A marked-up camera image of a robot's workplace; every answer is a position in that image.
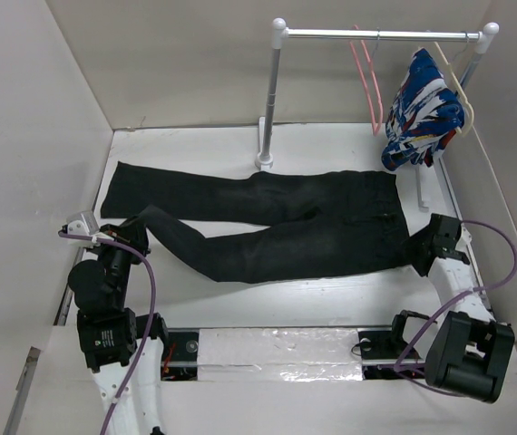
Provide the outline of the black trousers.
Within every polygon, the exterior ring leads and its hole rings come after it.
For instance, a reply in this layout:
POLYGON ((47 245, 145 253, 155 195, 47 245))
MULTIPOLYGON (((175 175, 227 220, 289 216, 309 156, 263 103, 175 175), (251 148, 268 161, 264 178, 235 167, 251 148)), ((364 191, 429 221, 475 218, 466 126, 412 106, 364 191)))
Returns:
POLYGON ((224 179, 120 163, 100 213, 139 219, 216 282, 353 276, 407 263, 396 178, 382 171, 224 179))

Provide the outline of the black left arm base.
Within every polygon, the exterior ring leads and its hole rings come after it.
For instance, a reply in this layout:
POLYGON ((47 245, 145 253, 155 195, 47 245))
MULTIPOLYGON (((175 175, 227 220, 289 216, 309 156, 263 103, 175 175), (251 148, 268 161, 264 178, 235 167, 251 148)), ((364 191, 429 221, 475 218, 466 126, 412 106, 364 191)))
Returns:
POLYGON ((172 328, 161 359, 163 382, 188 382, 198 380, 198 354, 200 330, 172 328))

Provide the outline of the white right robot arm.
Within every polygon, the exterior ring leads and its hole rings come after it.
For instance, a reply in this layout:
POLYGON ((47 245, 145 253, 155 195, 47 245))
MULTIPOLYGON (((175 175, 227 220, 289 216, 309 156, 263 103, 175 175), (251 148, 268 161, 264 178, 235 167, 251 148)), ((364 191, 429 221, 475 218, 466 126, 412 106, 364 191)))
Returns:
POLYGON ((412 381, 423 376, 419 387, 452 397, 496 402, 502 392, 515 335, 507 324, 497 322, 483 297, 506 284, 517 272, 517 250, 512 268, 501 281, 477 286, 471 278, 468 255, 458 249, 465 221, 433 214, 426 227, 405 241, 415 272, 435 288, 441 306, 424 319, 416 331, 409 325, 392 330, 387 345, 397 355, 392 369, 412 381))

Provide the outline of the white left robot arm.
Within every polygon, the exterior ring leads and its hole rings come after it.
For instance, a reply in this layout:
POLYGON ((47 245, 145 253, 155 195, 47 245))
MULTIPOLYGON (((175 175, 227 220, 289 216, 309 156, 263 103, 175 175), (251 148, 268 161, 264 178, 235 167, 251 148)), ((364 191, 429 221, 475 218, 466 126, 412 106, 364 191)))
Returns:
POLYGON ((67 218, 60 237, 92 253, 67 277, 78 309, 76 327, 88 370, 97 386, 102 434, 163 434, 161 358, 170 350, 163 318, 151 307, 137 315, 125 303, 130 272, 150 253, 145 226, 129 220, 99 226, 91 211, 67 218))

